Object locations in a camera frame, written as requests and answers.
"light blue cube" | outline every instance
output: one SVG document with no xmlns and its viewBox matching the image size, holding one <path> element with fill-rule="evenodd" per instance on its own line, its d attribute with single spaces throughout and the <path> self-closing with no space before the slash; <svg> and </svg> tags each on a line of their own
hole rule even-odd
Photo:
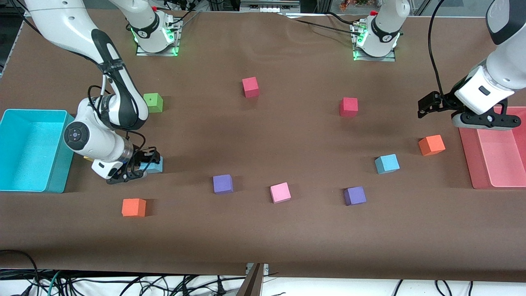
<svg viewBox="0 0 526 296">
<path fill-rule="evenodd" d="M 387 174 L 400 169 L 395 154 L 380 156 L 375 160 L 375 164 L 379 174 Z"/>
<path fill-rule="evenodd" d="M 140 170 L 144 170 L 148 163 L 147 162 L 141 162 L 140 163 Z M 152 162 L 148 166 L 148 169 L 146 169 L 146 172 L 148 174 L 155 174 L 155 173 L 162 173 L 163 172 L 163 157 L 161 156 L 161 159 L 159 161 L 159 164 Z"/>
</svg>

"blue plastic bin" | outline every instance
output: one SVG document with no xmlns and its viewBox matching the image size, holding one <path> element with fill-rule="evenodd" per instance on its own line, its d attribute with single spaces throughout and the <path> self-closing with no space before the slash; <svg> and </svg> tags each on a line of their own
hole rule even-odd
<svg viewBox="0 0 526 296">
<path fill-rule="evenodd" d="M 8 109 L 0 122 L 0 191 L 62 193 L 73 158 L 65 110 Z"/>
</svg>

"orange cube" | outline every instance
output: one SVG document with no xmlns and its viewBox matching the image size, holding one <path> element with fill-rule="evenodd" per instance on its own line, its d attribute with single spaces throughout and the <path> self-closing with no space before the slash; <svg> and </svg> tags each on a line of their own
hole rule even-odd
<svg viewBox="0 0 526 296">
<path fill-rule="evenodd" d="M 446 149 L 440 135 L 428 136 L 418 142 L 423 156 L 440 153 Z"/>
<path fill-rule="evenodd" d="M 123 200 L 123 217 L 144 217 L 146 215 L 146 201 L 142 199 Z"/>
</svg>

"red cube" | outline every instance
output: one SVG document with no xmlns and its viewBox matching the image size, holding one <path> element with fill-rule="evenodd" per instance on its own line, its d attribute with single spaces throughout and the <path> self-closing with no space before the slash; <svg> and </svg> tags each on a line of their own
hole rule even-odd
<svg viewBox="0 0 526 296">
<path fill-rule="evenodd" d="M 243 79 L 243 90 L 245 97 L 255 97 L 259 95 L 258 81 L 255 77 Z"/>
<path fill-rule="evenodd" d="M 355 97 L 344 97 L 340 103 L 340 116 L 355 117 L 358 114 L 358 99 Z"/>
</svg>

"blue cube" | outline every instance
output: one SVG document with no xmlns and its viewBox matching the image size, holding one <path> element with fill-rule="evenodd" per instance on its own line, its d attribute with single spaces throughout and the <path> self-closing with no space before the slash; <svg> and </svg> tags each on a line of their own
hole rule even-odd
<svg viewBox="0 0 526 296">
<path fill-rule="evenodd" d="M 384 155 L 375 160 L 376 169 L 379 174 L 387 174 L 400 169 L 396 155 Z"/>
<path fill-rule="evenodd" d="M 233 193 L 234 184 L 232 182 L 232 176 L 230 175 L 214 176 L 214 192 L 216 194 Z"/>
<path fill-rule="evenodd" d="M 363 187 L 353 187 L 353 188 L 347 188 L 343 192 L 343 195 L 345 196 L 345 204 L 346 205 L 355 205 L 364 203 L 367 201 L 365 198 L 365 192 L 363 191 Z"/>
<path fill-rule="evenodd" d="M 139 169 L 144 170 L 147 164 L 148 164 L 147 162 L 141 162 Z M 150 163 L 150 165 L 146 169 L 146 172 L 148 174 L 162 173 L 163 172 L 163 157 L 161 156 L 161 159 L 158 164 L 155 162 Z"/>
</svg>

